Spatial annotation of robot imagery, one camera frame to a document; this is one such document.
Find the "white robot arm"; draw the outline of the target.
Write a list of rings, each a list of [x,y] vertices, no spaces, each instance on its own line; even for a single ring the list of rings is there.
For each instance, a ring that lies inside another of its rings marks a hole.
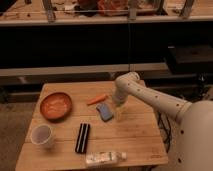
[[[137,72],[115,80],[113,101],[123,105],[132,95],[180,125],[177,171],[213,171],[213,101],[190,102],[140,84]]]

